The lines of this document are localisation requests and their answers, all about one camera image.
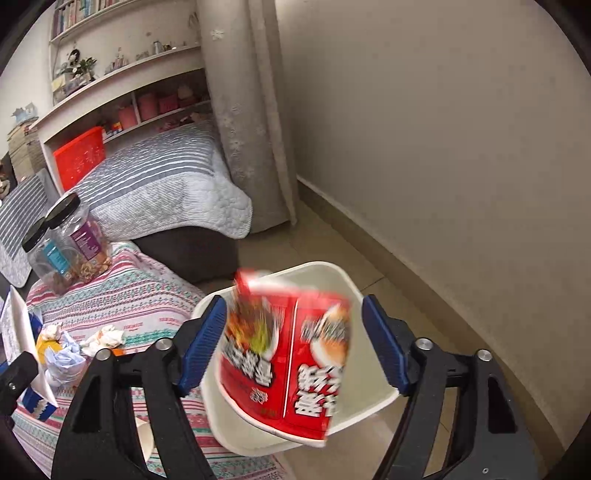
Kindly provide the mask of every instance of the small bottle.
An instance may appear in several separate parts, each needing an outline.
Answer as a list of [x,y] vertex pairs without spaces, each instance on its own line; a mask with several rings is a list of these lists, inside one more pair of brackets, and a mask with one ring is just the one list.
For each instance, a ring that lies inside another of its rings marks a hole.
[[90,282],[111,266],[109,242],[77,193],[70,193],[53,207],[46,221],[53,235],[81,254],[74,268],[83,282]]
[[57,295],[63,295],[76,281],[76,270],[56,242],[48,235],[45,218],[36,221],[21,245],[33,271]]

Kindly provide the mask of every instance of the gray curtain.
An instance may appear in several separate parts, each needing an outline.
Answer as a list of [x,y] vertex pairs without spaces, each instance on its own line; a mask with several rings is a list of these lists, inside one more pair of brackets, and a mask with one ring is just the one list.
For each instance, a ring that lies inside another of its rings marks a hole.
[[197,0],[213,111],[232,180],[251,199],[251,232],[296,222],[274,0]]

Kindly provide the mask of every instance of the brown baseboard tile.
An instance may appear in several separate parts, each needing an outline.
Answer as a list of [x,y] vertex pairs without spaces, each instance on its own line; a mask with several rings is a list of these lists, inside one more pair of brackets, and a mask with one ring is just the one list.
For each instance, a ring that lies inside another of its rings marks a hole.
[[[370,234],[300,181],[298,182],[298,191],[300,199],[306,205],[373,263],[378,271],[398,287],[436,324],[444,335],[447,335],[457,345],[461,353],[476,352],[480,348],[490,349],[490,346],[464,318]],[[528,430],[544,458],[545,465],[548,467],[555,465],[564,454],[564,447],[556,432],[521,381],[499,356],[495,355],[495,358],[501,365]]]

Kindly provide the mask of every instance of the stack of boxes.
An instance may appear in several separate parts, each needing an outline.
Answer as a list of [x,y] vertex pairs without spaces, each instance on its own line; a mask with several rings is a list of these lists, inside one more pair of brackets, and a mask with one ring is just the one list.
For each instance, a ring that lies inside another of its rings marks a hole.
[[36,118],[27,120],[8,134],[8,152],[18,182],[29,178],[45,167],[45,158],[37,129],[31,128]]

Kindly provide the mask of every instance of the beige floor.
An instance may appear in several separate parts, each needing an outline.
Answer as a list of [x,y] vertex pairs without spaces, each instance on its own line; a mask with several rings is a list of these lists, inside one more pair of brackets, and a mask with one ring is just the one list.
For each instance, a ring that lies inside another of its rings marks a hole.
[[[428,336],[443,349],[457,351],[395,285],[332,227],[305,204],[300,204],[299,223],[282,225],[239,242],[241,266],[279,271],[304,262],[323,260],[346,270],[363,294],[373,293],[390,316],[405,320],[416,335]],[[206,290],[225,286],[209,285]],[[441,468],[453,422],[454,392],[446,395],[431,460],[425,474]],[[330,436],[324,449],[297,447],[278,455],[297,480],[370,479],[378,467],[404,410],[399,398],[372,417]]]

